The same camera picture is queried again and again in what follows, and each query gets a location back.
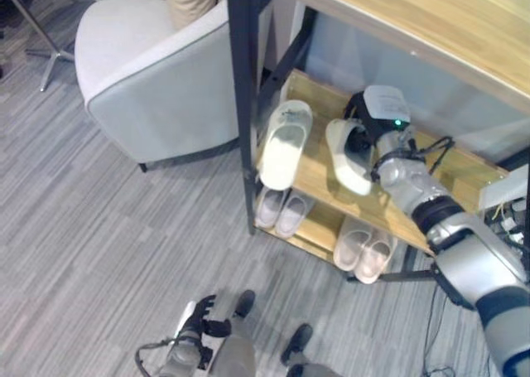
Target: black cable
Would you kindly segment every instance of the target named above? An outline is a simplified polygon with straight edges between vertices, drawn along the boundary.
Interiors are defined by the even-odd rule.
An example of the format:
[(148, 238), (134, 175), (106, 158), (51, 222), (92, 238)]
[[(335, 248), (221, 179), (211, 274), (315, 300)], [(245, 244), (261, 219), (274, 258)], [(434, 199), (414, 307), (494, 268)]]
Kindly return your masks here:
[(443, 160), (447, 152), (449, 152), (449, 150), (454, 146), (455, 146), (455, 141), (453, 140), (453, 137), (445, 136), (433, 142), (428, 147), (424, 147), (423, 149), (416, 149), (415, 146), (411, 146), (410, 149), (406, 149), (406, 148), (395, 149), (389, 153), (386, 153), (385, 155), (380, 157), (375, 162), (370, 175), (373, 181), (378, 181), (379, 180), (378, 170), (381, 167), (381, 165), (383, 165), (383, 163), (385, 163), (387, 160), (390, 160), (393, 158), (400, 158), (400, 159), (417, 160), (419, 162), (425, 162), (425, 156), (427, 154), (440, 151), (443, 149), (443, 152), (435, 160), (435, 162), (431, 166), (431, 169), (429, 170), (429, 174), (432, 175), (432, 173), (438, 168), (438, 166), (440, 166), (441, 161)]
[(160, 342), (153, 342), (151, 344), (145, 344), (136, 350), (136, 352), (134, 353), (134, 363), (136, 363), (136, 366), (140, 370), (140, 373), (142, 373), (143, 377), (151, 377), (151, 375), (143, 367), (143, 360), (140, 357), (140, 351), (141, 350), (155, 350), (156, 348), (168, 346), (175, 340), (176, 338), (166, 338), (165, 340), (162, 340)]
[(432, 377), (433, 375), (436, 375), (437, 373), (441, 373), (441, 375), (443, 375), (444, 377), (456, 377), (455, 370), (450, 366), (437, 367), (432, 370), (427, 369), (427, 357), (431, 353), (431, 350), (432, 350), (432, 347), (434, 346), (436, 338), (438, 337), (438, 334), (440, 333), (441, 323), (443, 321), (444, 311), (446, 309), (447, 299), (448, 299), (447, 296), (444, 298), (444, 302), (441, 305), (440, 318), (438, 320), (438, 324), (436, 326), (434, 336), (431, 338), (431, 342), (429, 342), (429, 336), (431, 335), (432, 316), (434, 315), (434, 304), (436, 302), (436, 294), (438, 293), (438, 289), (439, 289), (439, 286), (436, 286), (432, 293), (431, 310), (429, 312), (429, 318), (427, 320), (425, 341), (423, 343), (422, 377)]

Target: white wall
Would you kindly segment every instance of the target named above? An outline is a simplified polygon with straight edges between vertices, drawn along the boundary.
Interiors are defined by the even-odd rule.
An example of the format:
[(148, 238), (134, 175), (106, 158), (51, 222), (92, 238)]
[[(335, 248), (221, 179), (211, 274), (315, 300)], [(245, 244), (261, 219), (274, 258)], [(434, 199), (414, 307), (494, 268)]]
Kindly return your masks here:
[(320, 14), (306, 71), (349, 92), (393, 85), (412, 122), (497, 162), (530, 145), (530, 117), (405, 51)]

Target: black metal frame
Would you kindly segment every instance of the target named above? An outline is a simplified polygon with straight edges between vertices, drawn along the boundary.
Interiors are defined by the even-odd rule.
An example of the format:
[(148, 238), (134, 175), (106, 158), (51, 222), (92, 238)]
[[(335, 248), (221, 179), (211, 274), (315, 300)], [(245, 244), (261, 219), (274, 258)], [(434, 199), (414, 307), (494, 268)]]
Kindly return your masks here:
[(238, 110), (239, 146), (248, 230), (254, 233), (254, 202), (257, 195), (256, 151), (258, 135), (272, 112), (272, 100), (292, 69), (301, 62), (310, 44), (316, 12), (306, 9), (302, 28), (277, 68), (258, 88), (259, 13), (271, 0), (229, 0), (230, 44)]

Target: wooden tabletop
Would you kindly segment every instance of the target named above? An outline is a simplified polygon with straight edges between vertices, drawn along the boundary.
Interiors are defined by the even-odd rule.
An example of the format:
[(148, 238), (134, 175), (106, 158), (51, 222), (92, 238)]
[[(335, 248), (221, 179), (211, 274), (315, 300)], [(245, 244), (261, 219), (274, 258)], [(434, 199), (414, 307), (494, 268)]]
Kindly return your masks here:
[(530, 0), (299, 1), (530, 114)]

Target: wooden shelf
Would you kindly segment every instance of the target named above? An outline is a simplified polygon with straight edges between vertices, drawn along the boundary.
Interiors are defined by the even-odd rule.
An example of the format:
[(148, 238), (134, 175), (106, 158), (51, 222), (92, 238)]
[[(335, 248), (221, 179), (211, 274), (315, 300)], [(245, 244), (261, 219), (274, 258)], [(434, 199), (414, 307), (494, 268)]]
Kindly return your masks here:
[[(336, 232), (342, 222), (341, 215), (351, 215), (430, 253), (423, 234), (392, 203), (380, 186), (373, 186), (368, 196), (358, 196), (336, 180), (324, 132), (326, 124), (332, 118), (341, 116), (349, 94), (320, 85), (295, 71), (288, 82), (288, 98), (306, 101), (314, 113), (311, 135), (301, 157), (293, 187), (320, 202), (296, 233), (296, 243), (293, 244), (302, 247), (310, 242), (319, 249), (332, 252)], [(420, 146), (433, 140), (433, 137), (426, 134), (417, 135)], [(506, 172), (488, 165), (475, 155), (452, 149), (436, 174), (457, 201), (473, 212), (478, 204), (480, 188), (502, 178)]]
[(530, 112), (528, 0), (299, 0)]

